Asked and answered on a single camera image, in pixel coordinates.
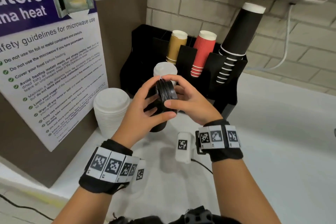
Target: safety guidelines sign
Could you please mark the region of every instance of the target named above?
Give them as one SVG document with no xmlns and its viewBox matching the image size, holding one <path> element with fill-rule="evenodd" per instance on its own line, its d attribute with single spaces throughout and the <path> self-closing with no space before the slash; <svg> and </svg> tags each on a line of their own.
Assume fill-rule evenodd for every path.
<svg viewBox="0 0 336 224">
<path fill-rule="evenodd" d="M 49 151 L 105 88 L 93 0 L 0 0 L 0 91 Z"/>
</svg>

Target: black organizer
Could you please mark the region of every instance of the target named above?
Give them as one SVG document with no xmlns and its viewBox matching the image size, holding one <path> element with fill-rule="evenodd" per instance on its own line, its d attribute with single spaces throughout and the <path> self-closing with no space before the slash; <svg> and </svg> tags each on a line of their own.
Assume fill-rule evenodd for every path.
<svg viewBox="0 0 336 224">
<path fill-rule="evenodd" d="M 120 71 L 121 89 L 131 95 L 149 78 L 157 63 L 166 61 L 171 31 L 142 24 L 132 31 L 132 50 Z M 218 73 L 226 59 L 218 54 L 221 47 L 216 43 L 209 54 L 203 71 L 198 78 L 191 76 L 197 49 L 192 48 L 195 37 L 188 36 L 186 46 L 182 45 L 176 61 L 178 75 L 190 82 L 204 97 L 213 100 L 214 107 L 227 118 L 237 105 L 237 82 L 247 64 L 246 56 L 238 60 L 225 84 L 216 82 Z"/>
</svg>

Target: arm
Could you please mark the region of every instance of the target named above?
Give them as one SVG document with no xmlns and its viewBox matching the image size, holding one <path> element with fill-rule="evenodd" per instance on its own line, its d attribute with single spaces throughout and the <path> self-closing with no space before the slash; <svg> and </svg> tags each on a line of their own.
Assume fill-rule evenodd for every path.
<svg viewBox="0 0 336 224">
<path fill-rule="evenodd" d="M 204 125 L 222 119 L 221 114 L 187 80 L 178 75 L 163 76 L 179 83 L 179 100 L 167 100 L 165 106 L 184 111 Z M 243 224 L 280 224 L 280 220 L 254 181 L 244 161 L 226 159 L 212 163 L 217 199 L 222 216 Z"/>
<path fill-rule="evenodd" d="M 156 108 L 144 112 L 144 109 L 157 98 L 157 96 L 153 96 L 145 99 L 149 89 L 159 79 L 159 76 L 149 79 L 138 90 L 127 109 L 120 127 L 111 138 L 112 140 L 130 149 L 154 126 L 176 116 L 174 112 L 165 112 L 150 117 L 156 112 Z M 91 193 L 79 187 L 53 221 L 53 224 L 102 224 L 111 199 L 112 195 Z"/>
</svg>

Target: brown paper cup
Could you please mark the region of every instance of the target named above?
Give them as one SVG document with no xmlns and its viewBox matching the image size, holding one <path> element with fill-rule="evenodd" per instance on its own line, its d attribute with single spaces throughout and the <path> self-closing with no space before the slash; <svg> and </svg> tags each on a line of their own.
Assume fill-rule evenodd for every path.
<svg viewBox="0 0 336 224">
<path fill-rule="evenodd" d="M 170 63 L 176 63 L 177 56 L 179 54 L 180 46 L 187 44 L 188 34 L 180 30 L 174 30 L 171 34 L 169 45 L 168 45 L 168 55 L 167 61 Z"/>
</svg>

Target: wristband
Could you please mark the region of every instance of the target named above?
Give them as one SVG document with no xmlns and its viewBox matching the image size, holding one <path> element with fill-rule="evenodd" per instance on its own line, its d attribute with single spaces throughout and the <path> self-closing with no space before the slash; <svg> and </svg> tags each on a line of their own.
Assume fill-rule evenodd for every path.
<svg viewBox="0 0 336 224">
<path fill-rule="evenodd" d="M 196 131 L 198 154 L 209 154 L 212 162 L 242 159 L 240 141 L 235 126 L 224 119 L 209 122 Z"/>
<path fill-rule="evenodd" d="M 121 185 L 127 187 L 139 162 L 132 153 L 132 150 L 113 140 L 104 141 L 92 154 L 79 185 L 92 193 L 110 195 Z"/>
</svg>

